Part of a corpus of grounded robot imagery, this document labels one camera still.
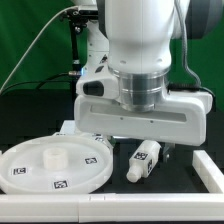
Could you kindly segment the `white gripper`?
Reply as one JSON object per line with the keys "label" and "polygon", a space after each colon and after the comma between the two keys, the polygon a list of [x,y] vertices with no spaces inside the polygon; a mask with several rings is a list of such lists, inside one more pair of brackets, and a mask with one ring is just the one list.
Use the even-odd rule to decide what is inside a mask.
{"label": "white gripper", "polygon": [[165,70],[145,74],[94,70],[79,78],[76,93],[74,117],[82,132],[166,142],[163,162],[173,143],[205,142],[212,94],[170,91]]}

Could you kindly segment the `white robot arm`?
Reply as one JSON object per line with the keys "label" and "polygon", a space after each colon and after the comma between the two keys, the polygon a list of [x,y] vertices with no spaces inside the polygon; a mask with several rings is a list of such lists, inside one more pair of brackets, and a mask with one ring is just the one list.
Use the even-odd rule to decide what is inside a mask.
{"label": "white robot arm", "polygon": [[109,42],[77,83],[79,130],[200,146],[213,94],[187,61],[187,41],[208,34],[224,0],[97,0],[99,30]]}

